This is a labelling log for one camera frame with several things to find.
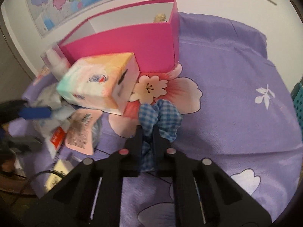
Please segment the blue checkered cloth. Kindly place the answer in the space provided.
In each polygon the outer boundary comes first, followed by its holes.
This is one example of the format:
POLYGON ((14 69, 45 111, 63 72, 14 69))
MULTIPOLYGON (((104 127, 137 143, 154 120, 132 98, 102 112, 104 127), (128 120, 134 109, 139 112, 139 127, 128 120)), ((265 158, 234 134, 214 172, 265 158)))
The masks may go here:
POLYGON ((139 122, 144 134, 141 171, 148 172, 154 169, 154 157, 151 147, 153 127, 157 126, 160 136, 173 142, 177 138, 177 130, 181 126, 182 115, 170 101, 158 100, 153 105, 144 103, 140 106, 139 122))

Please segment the pastel tissue box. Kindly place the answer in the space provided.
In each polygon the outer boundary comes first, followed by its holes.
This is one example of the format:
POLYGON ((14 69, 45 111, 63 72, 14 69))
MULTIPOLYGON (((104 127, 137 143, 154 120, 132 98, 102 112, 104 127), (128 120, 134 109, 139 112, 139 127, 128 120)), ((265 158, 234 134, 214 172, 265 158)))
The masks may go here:
POLYGON ((123 115, 140 70, 132 52, 78 59, 56 90, 70 104, 123 115))

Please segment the pink labelled wipes packet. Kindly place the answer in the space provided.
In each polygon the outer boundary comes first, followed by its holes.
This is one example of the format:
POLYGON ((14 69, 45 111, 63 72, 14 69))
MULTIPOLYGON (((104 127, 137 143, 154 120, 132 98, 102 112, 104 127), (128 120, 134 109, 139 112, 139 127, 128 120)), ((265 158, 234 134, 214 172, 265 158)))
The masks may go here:
POLYGON ((71 116, 71 124, 65 138, 65 146, 85 155, 93 155, 101 128, 98 124, 103 112, 96 109, 77 109, 71 116))

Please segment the white spray bottle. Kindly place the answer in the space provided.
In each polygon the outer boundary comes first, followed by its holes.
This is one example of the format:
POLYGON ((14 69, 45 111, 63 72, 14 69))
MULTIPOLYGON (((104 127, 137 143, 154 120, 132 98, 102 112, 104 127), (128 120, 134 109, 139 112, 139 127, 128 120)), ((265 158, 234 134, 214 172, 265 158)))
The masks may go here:
POLYGON ((60 81, 71 67, 70 62, 57 44, 50 45, 41 58, 54 77, 60 81))

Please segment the purple floral bed sheet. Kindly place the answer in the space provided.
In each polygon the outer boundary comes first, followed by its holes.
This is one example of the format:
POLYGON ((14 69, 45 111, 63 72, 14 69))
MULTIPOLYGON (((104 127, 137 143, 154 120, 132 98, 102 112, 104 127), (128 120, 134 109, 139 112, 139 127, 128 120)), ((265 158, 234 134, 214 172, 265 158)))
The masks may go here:
MULTIPOLYGON (((93 155, 66 146, 22 157, 39 196, 24 226, 99 226, 105 159, 140 125, 142 104, 170 101, 182 115, 171 146, 191 160, 203 226, 270 226, 297 189, 302 135, 266 37, 245 24, 179 13, 179 61, 141 72, 123 115, 103 112, 93 155)), ((119 226, 176 226, 173 181, 156 170, 125 177, 119 226)))

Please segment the pink cardboard storage box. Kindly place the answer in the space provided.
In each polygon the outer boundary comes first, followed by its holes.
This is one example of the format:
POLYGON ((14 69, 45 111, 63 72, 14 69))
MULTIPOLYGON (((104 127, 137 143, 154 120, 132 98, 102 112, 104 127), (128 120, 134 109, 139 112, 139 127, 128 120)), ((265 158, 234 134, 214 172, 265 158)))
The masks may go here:
POLYGON ((59 43, 70 63, 87 56, 133 52, 141 72, 166 73, 179 61, 176 0, 149 0, 95 14, 59 43), (155 23, 158 13, 167 22, 155 23))

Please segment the beige plush toy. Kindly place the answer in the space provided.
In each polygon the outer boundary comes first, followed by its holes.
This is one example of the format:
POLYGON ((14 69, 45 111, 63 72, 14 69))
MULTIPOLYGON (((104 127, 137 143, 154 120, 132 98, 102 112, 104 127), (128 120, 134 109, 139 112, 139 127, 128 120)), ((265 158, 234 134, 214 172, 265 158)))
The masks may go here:
POLYGON ((166 15, 163 13, 156 14, 156 16, 154 17, 154 22, 155 23, 167 22, 166 15))

